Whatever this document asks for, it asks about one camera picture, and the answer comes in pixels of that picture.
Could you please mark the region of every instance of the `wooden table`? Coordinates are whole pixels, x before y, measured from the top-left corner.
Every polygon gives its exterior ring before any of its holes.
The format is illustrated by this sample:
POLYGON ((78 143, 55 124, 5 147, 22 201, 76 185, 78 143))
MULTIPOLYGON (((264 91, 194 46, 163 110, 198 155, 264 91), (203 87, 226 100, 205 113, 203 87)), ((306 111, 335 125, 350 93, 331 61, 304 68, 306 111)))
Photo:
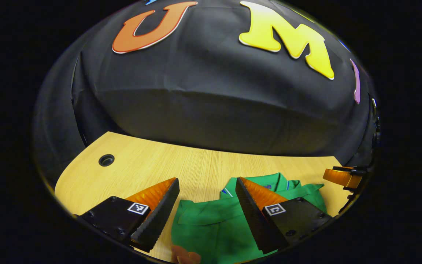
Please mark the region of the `wooden table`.
POLYGON ((127 198, 149 186, 177 177, 180 194, 155 247, 147 254, 170 261, 171 225, 178 202, 219 199, 230 177, 256 177, 281 172, 301 184, 320 184, 328 213, 332 216, 346 204, 348 191, 322 179, 326 168, 340 166, 335 157, 277 157, 238 154, 183 147, 143 140, 112 132, 89 145, 64 170, 55 196, 72 214, 83 214, 115 195, 127 198), (102 167, 99 158, 112 154, 114 162, 102 167))

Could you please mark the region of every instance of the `green shirt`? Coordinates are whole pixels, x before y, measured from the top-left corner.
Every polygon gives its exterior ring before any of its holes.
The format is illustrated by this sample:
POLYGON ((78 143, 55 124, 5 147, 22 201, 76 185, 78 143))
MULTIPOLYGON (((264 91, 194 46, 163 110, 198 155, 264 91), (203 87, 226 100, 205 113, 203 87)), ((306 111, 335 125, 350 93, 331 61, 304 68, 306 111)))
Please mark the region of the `green shirt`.
MULTIPOLYGON (((323 184, 302 186, 298 180, 286 180, 281 173, 246 179, 286 199, 303 197, 326 213, 318 191, 323 184)), ((236 177, 229 180, 218 200, 179 202, 172 225, 172 243, 200 254, 201 264, 234 264, 267 255, 258 250, 253 239, 236 195, 236 181, 236 177)))

